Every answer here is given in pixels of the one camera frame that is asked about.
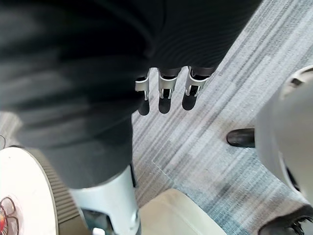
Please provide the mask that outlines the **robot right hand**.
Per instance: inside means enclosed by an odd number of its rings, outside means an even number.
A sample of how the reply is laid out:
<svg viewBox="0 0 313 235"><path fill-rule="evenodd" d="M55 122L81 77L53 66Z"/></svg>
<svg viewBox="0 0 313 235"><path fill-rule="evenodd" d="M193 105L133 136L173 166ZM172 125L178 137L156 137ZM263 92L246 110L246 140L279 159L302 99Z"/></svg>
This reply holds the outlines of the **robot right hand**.
<svg viewBox="0 0 313 235"><path fill-rule="evenodd" d="M138 235L132 114L150 68L208 78L258 0L3 0L0 109L43 152L90 230Z"/></svg>

